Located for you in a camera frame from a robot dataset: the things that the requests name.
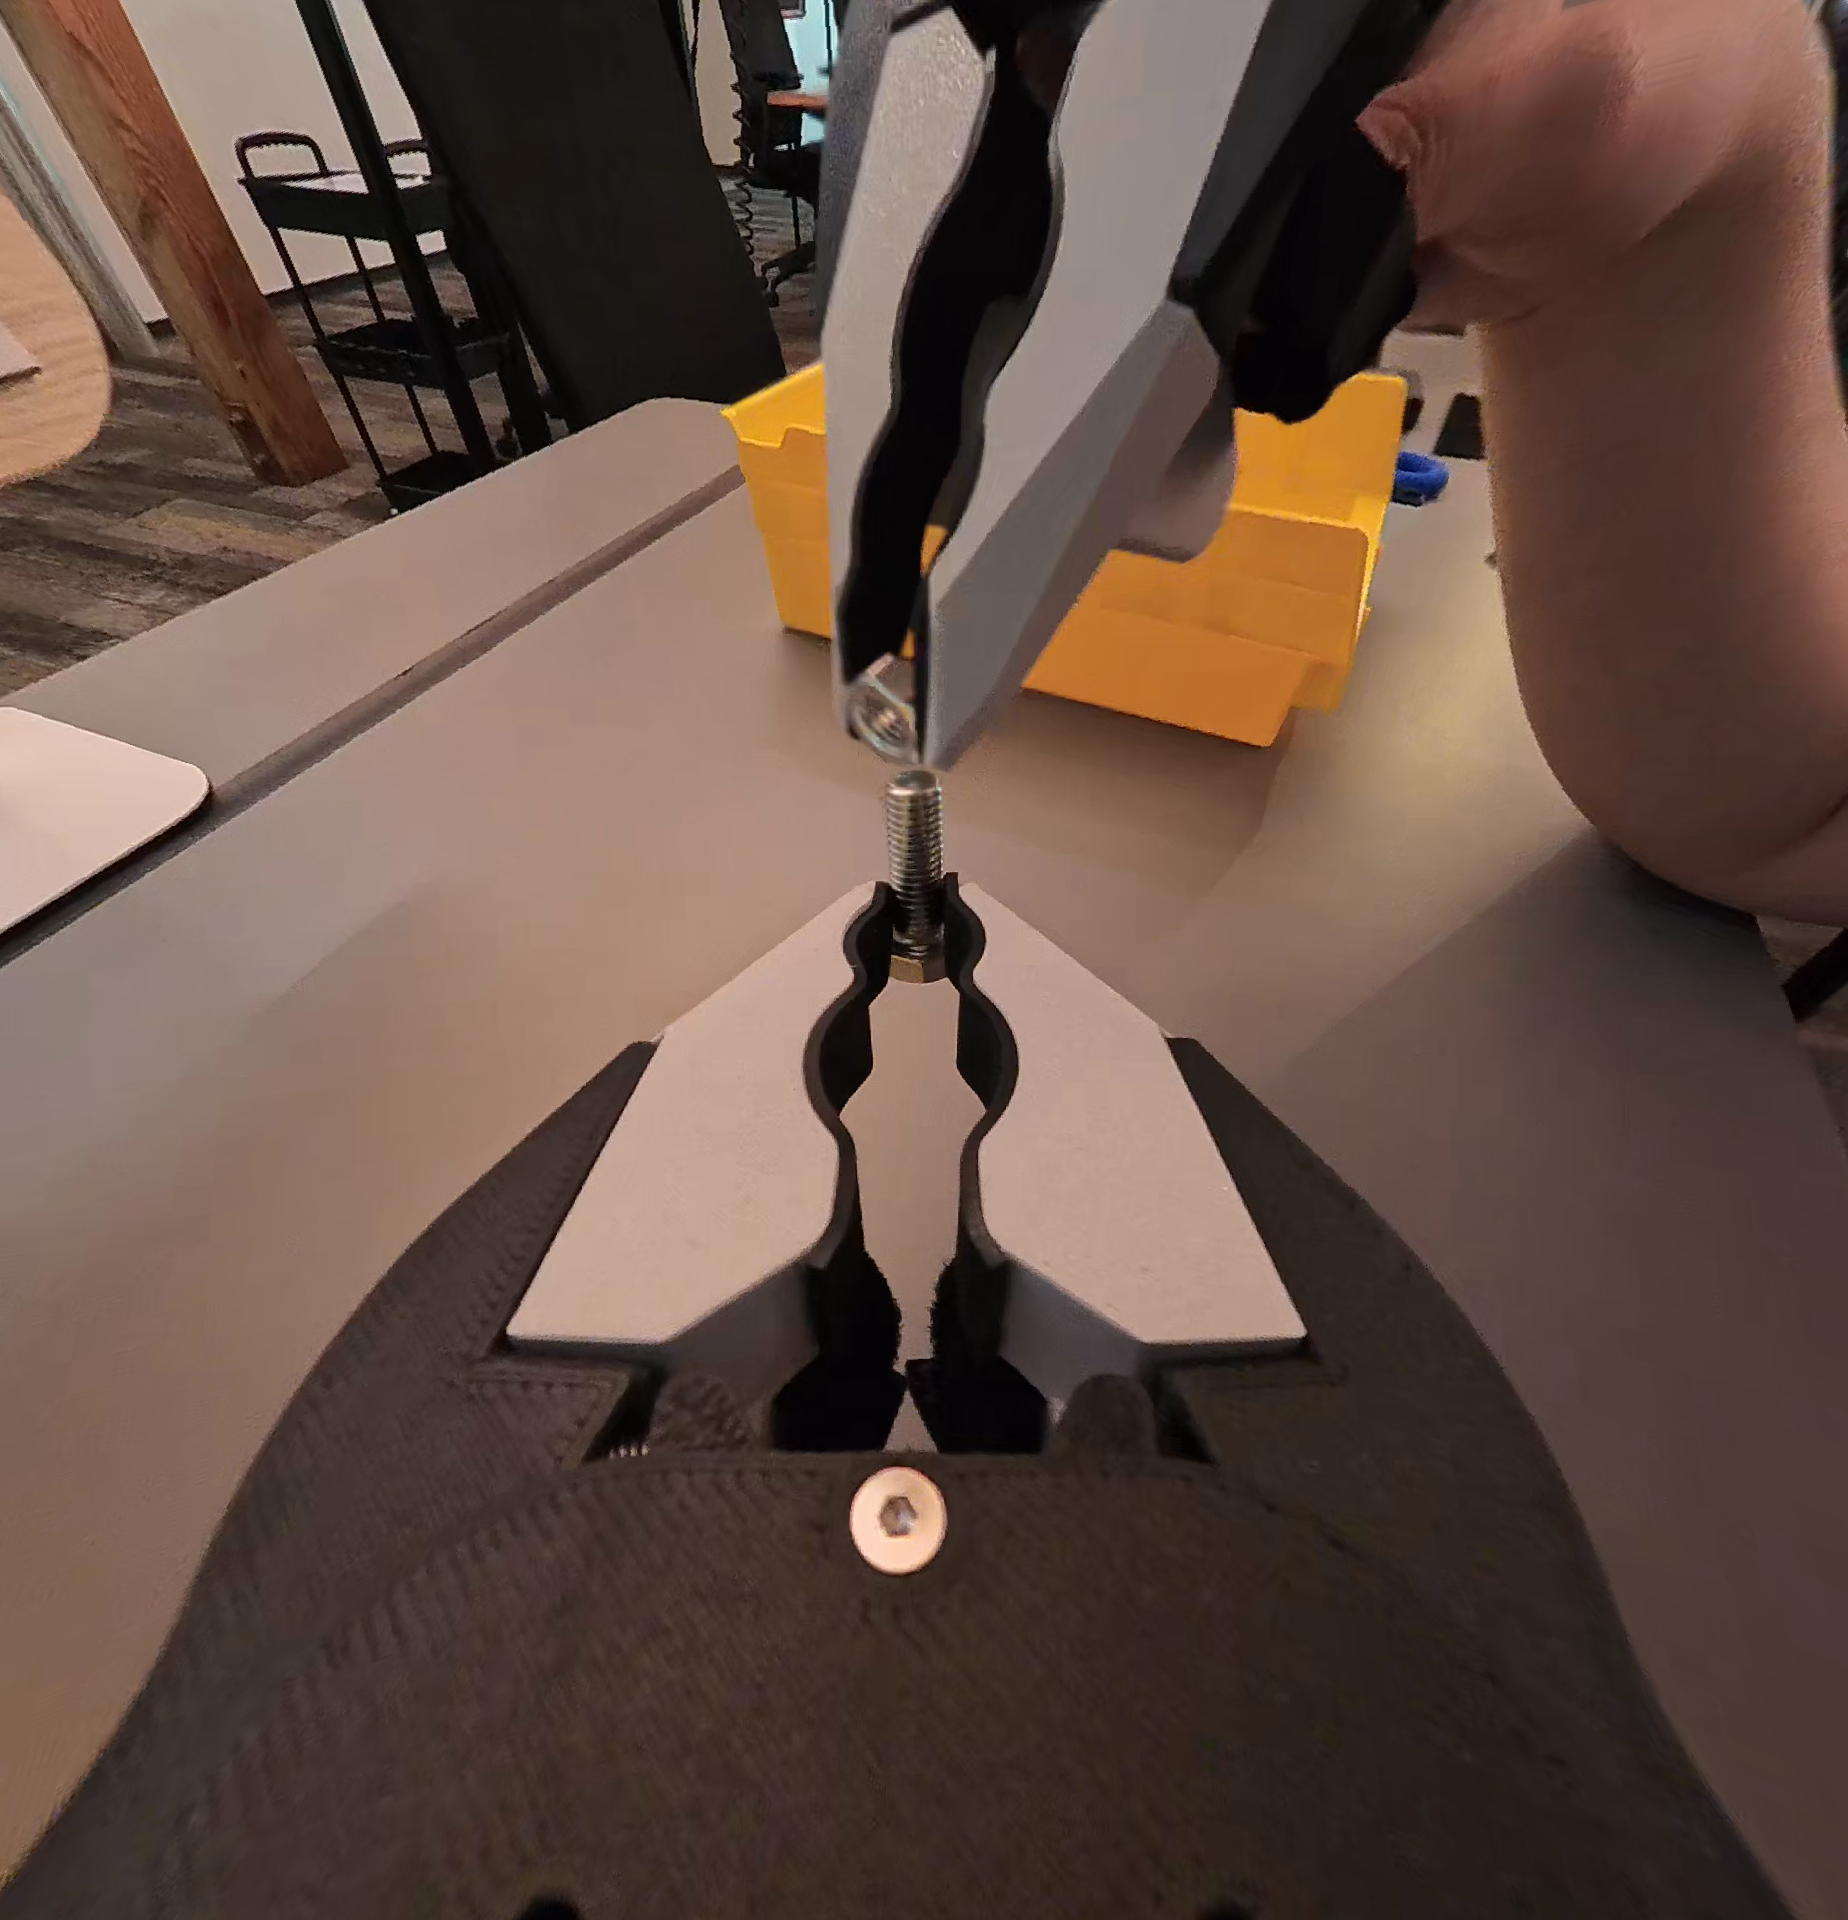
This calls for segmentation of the wooden post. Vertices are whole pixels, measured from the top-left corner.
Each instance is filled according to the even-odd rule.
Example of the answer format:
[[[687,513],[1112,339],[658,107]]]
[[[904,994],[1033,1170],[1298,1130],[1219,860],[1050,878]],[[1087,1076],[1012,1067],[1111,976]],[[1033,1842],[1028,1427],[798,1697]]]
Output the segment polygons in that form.
[[[263,480],[305,488],[343,448],[120,0],[0,0],[29,80],[159,289],[197,391]]]

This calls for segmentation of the yellow plastic bin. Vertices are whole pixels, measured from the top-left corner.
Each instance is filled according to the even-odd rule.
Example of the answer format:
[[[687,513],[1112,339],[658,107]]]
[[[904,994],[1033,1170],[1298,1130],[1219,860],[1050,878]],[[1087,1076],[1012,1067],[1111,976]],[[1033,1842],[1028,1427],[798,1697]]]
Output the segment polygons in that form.
[[[1314,418],[1231,411],[1231,502],[1204,559],[1111,554],[1028,691],[1270,745],[1333,706],[1369,613],[1411,381],[1354,379]],[[776,619],[831,638],[824,379],[724,407]]]

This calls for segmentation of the person's right forearm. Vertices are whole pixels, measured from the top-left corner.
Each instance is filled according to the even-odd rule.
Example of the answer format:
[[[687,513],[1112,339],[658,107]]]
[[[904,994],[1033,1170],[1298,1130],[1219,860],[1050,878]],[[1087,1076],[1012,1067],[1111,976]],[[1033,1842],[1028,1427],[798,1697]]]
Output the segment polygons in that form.
[[[1644,875],[1848,925],[1848,411],[1824,292],[1483,329],[1534,745]]]

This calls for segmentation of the black utility cart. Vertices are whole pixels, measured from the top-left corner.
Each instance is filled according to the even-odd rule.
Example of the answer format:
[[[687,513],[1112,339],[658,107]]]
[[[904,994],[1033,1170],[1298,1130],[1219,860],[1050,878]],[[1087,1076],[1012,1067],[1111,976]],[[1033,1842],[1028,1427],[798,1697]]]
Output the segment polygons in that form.
[[[565,411],[502,270],[460,217],[449,185],[434,176],[426,136],[393,136],[382,165],[393,196],[335,170],[305,132],[237,136],[237,191],[279,258],[382,502],[409,513],[547,454]],[[329,323],[329,289],[294,270],[294,241],[348,251],[361,323]]]

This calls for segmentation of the steel hex bolt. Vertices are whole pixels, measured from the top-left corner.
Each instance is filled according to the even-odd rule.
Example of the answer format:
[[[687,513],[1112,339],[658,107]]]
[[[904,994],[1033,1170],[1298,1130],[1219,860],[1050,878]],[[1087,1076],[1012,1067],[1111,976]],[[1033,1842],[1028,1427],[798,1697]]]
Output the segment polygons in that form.
[[[906,767],[880,790],[887,850],[887,976],[946,976],[946,797],[939,775]]]

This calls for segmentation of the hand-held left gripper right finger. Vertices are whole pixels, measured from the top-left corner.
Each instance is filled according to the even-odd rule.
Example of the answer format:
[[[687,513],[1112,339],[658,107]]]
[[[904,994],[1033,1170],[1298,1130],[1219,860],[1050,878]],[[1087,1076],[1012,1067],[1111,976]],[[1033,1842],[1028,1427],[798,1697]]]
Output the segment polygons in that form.
[[[1298,1357],[1303,1314],[1194,1110],[1171,1033],[999,897],[946,878],[959,1238],[936,1403],[1067,1403],[1085,1382]]]

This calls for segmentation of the black office chair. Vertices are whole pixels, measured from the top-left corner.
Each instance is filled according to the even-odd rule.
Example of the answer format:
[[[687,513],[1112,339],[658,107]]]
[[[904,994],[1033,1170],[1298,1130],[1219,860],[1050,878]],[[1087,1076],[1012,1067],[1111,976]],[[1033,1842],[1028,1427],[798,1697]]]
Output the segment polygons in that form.
[[[776,308],[785,281],[811,270],[824,136],[808,136],[808,123],[824,118],[824,80],[803,80],[776,0],[717,0],[717,22],[735,61],[735,165],[717,191],[755,292]],[[792,244],[771,258],[755,251],[755,196],[785,196],[792,208]]]

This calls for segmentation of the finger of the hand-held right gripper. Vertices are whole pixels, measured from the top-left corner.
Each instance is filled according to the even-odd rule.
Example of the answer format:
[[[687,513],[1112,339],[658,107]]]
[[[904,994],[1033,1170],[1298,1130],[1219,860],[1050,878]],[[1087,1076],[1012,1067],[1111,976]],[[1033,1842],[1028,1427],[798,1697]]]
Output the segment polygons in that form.
[[[1028,8],[856,8],[831,80],[838,215],[824,379],[831,703],[906,661],[923,745],[969,745],[995,699],[981,630],[954,619],[954,524],[981,473],[981,397],[1048,270],[1048,107]]]
[[[1033,185],[1050,241],[963,379],[959,513],[923,583],[923,767],[946,769],[1018,691],[1111,554],[1194,559],[1231,502],[1231,397],[1171,292],[1194,196],[1270,8],[1100,8]]]

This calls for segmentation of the person's right hand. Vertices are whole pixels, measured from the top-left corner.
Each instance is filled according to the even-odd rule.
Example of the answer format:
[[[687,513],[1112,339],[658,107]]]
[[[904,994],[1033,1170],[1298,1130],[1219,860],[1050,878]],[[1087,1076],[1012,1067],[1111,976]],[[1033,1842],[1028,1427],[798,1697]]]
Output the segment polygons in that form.
[[[1418,217],[1411,331],[1522,323],[1827,132],[1795,0],[1447,8],[1361,110]]]

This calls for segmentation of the black leaning panel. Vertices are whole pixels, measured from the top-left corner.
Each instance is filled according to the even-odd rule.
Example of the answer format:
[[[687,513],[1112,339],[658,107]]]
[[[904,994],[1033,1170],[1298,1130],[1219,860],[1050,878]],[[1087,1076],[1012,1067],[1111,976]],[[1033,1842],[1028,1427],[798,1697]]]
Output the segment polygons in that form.
[[[527,342],[584,434],[640,401],[745,401],[785,342],[658,0],[372,0]]]

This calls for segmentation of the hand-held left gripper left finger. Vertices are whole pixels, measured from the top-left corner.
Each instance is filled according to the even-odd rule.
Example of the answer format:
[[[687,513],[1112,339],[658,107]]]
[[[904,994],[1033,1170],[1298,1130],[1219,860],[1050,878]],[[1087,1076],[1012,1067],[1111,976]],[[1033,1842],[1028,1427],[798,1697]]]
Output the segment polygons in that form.
[[[887,886],[856,886],[666,1023],[509,1341],[776,1398],[824,1367],[896,1385],[904,1314],[863,1249],[856,1146],[887,985]]]

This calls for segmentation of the round wooden table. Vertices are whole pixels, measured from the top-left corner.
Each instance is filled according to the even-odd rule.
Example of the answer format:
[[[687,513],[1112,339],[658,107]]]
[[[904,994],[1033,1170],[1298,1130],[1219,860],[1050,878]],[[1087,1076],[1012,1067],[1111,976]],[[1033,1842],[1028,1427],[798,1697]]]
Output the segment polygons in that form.
[[[93,448],[113,407],[104,339],[0,191],[0,488]]]

